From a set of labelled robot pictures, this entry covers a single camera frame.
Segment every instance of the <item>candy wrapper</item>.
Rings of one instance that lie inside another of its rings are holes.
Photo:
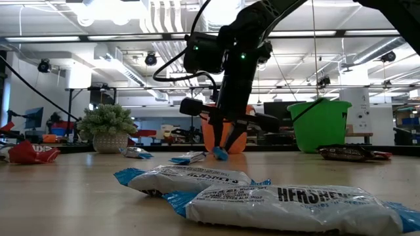
[[[199,193],[213,184],[228,186],[271,184],[270,180],[256,183],[244,172],[180,165],[158,166],[149,171],[128,168],[115,173],[114,176],[124,186],[156,196],[173,191]]]
[[[360,146],[349,145],[330,145],[320,146],[318,152],[325,160],[335,161],[356,161],[364,162],[368,160],[388,160],[392,157],[391,153],[381,151],[367,151]]]
[[[139,147],[120,148],[119,151],[124,155],[124,157],[128,158],[150,159],[153,157],[152,154]]]
[[[180,157],[175,157],[170,159],[170,162],[180,164],[180,165],[189,165],[197,161],[203,160],[206,156],[204,151],[190,151]]]
[[[216,186],[163,196],[176,213],[210,224],[394,236],[420,230],[420,212],[384,203],[357,187]]]
[[[60,151],[57,148],[32,145],[23,141],[8,151],[9,162],[23,165],[44,164],[53,162]]]

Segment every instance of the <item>bucket handle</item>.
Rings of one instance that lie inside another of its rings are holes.
[[[327,100],[326,98],[320,98],[316,100],[312,105],[310,105],[308,108],[306,108],[304,111],[302,111],[298,116],[296,116],[292,122],[295,123],[299,118],[301,118],[304,114],[306,114],[308,111],[310,111],[312,108],[314,108],[316,105],[320,104],[322,101]]]

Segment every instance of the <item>red chip bag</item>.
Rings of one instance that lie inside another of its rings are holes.
[[[37,151],[29,141],[23,141],[9,150],[10,163],[31,165],[53,162],[60,151],[57,148],[38,148]]]

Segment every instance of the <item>white candy bag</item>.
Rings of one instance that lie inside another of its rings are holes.
[[[213,185],[163,197],[181,216],[210,224],[374,236],[420,230],[420,212],[357,187]]]
[[[115,173],[114,176],[124,186],[157,196],[174,191],[199,193],[213,184],[226,186],[258,184],[244,172],[180,165],[161,165],[149,171],[127,168]],[[271,181],[266,180],[259,184],[269,185]]]

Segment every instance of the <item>orange bucket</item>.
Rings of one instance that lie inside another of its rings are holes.
[[[247,114],[250,115],[251,112],[255,109],[253,106],[248,105],[247,106]],[[213,148],[215,147],[215,134],[213,133],[213,126],[209,125],[207,122],[208,115],[207,114],[201,114],[201,127],[203,128],[203,137],[204,137],[204,146],[208,152],[212,152]],[[223,148],[223,145],[226,141],[226,138],[229,134],[230,127],[232,126],[231,123],[223,123],[223,134],[222,134],[222,140],[220,142],[220,145]],[[232,147],[228,150],[229,154],[239,154],[245,150],[245,147],[247,145],[247,133],[244,132],[232,145]]]

